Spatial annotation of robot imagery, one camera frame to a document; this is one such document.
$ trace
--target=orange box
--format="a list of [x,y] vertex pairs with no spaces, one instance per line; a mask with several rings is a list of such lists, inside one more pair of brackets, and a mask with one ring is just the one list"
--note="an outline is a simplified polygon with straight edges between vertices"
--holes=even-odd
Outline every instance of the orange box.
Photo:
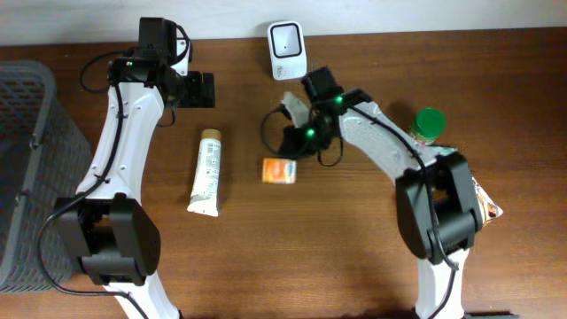
[[297,162],[292,159],[265,158],[262,162],[262,181],[264,183],[295,183]]

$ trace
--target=brown cap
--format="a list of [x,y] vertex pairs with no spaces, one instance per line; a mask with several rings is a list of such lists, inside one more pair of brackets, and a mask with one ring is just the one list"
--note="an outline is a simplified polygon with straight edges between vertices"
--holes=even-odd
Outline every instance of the brown cap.
[[221,131],[217,129],[207,128],[201,133],[201,139],[212,138],[221,141]]

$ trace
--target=small orange object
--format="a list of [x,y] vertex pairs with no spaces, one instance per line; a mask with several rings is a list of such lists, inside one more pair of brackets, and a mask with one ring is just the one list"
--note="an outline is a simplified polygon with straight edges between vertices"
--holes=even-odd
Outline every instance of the small orange object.
[[266,158],[262,163],[262,181],[264,183],[295,183],[297,162],[291,159]]

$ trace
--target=gray plastic bin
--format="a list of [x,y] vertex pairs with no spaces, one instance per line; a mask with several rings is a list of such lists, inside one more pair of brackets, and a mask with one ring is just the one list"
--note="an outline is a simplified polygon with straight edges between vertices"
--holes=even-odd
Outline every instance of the gray plastic bin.
[[[87,140],[57,102],[55,79],[34,61],[0,63],[0,292],[49,289],[34,241],[57,197],[72,197],[92,160]],[[54,228],[43,260],[63,283],[73,266]]]

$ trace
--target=robotic arm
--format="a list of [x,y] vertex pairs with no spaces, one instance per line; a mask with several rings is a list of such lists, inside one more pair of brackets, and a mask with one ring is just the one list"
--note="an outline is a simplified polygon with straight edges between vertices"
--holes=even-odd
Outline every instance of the robotic arm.
[[[285,94],[272,113],[281,111],[294,125],[284,129],[281,147],[274,153],[293,159],[320,155],[333,138],[366,153],[396,187],[400,234],[417,257],[416,315],[463,318],[464,262],[475,234],[498,216],[481,210],[467,160],[457,152],[440,155],[413,140],[366,93],[345,93],[326,67],[306,75],[302,84],[312,107]],[[433,189],[444,193],[443,198],[432,200]]]
[[[214,107],[214,78],[188,71],[191,42],[172,21],[141,18],[138,42],[109,64],[108,113],[95,157],[77,195],[58,198],[36,253],[45,279],[61,292],[115,296],[128,318],[176,319],[181,312],[168,300],[156,270],[159,231],[142,209],[142,173],[164,109],[172,108],[175,120],[175,108]],[[70,291],[49,277],[41,236],[53,221],[75,268],[108,292]]]

